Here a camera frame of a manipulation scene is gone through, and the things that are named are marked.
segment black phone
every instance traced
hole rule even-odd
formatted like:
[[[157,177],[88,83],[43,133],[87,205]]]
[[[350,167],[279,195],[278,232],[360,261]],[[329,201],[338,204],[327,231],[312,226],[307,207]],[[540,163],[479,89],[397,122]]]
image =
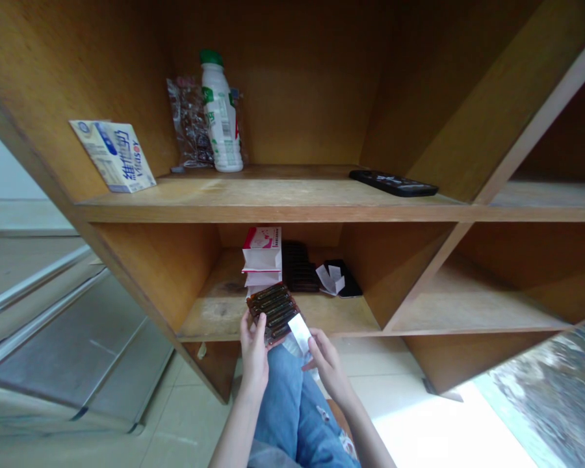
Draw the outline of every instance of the black phone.
[[[438,190],[435,185],[417,182],[380,171],[352,170],[349,172],[349,177],[400,197],[433,196],[437,194]]]
[[[344,287],[338,293],[341,298],[361,297],[362,289],[359,287],[358,282],[353,277],[349,269],[346,267],[345,262],[341,259],[337,260],[325,260],[323,262],[325,268],[329,270],[329,266],[340,268],[340,273],[344,276]]]

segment knee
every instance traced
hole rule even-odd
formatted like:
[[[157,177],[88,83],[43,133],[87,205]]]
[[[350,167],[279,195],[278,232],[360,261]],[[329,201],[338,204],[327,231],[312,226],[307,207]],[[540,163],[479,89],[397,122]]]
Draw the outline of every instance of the knee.
[[[302,365],[302,360],[294,357],[284,346],[279,345],[268,352],[269,378],[290,379],[301,375]]]

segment finger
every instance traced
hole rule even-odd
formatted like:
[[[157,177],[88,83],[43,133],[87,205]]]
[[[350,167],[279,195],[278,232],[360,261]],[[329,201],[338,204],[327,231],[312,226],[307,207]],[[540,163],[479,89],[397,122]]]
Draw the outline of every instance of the finger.
[[[249,317],[249,309],[247,309],[245,311],[245,313],[242,315],[242,318],[240,320],[240,345],[241,346],[247,346],[250,342],[250,334],[249,334],[249,328],[247,325],[247,319]]]
[[[278,340],[277,340],[275,343],[271,343],[270,345],[268,345],[268,346],[266,347],[266,350],[267,350],[267,351],[271,351],[271,350],[272,350],[273,348],[275,348],[276,346],[278,346],[278,345],[282,344],[282,343],[284,342],[284,340],[286,340],[286,337],[278,339]]]
[[[312,357],[314,358],[314,361],[316,361],[317,367],[321,368],[321,367],[327,366],[328,363],[325,360],[325,358],[323,357],[323,353],[320,351],[320,348],[317,344],[316,339],[314,337],[310,337],[307,340],[307,345],[310,348],[310,352],[312,353]]]
[[[317,368],[317,362],[312,359],[308,364],[304,365],[301,370],[304,372],[311,371],[312,369]]]
[[[261,343],[262,346],[265,345],[265,328],[267,327],[267,314],[262,312],[260,314],[260,318],[258,319],[258,325],[255,328],[255,334],[253,335],[253,342],[254,343]]]
[[[315,328],[314,330],[317,333],[315,339],[318,342],[319,345],[318,347],[323,352],[325,358],[327,358],[327,360],[329,361],[332,357],[334,357],[334,355],[337,354],[336,348],[334,347],[330,339],[327,338],[327,335],[325,334],[324,331],[322,331],[320,328]]]

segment jeans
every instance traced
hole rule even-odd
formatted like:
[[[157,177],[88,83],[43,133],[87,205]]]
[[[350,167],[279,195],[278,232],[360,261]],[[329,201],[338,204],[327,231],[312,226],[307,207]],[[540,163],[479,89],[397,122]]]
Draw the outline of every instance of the jeans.
[[[342,429],[304,362],[283,346],[268,353],[268,385],[254,438],[283,450],[303,467],[355,467]]]

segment person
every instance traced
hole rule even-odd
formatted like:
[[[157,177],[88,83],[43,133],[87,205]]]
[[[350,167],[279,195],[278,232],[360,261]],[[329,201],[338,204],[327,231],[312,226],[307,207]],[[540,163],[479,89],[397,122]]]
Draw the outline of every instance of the person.
[[[312,360],[304,365],[284,346],[265,346],[267,317],[249,329],[248,313],[240,321],[240,389],[209,467],[396,468],[325,333],[310,328]],[[314,368],[344,413],[354,448],[307,372]]]

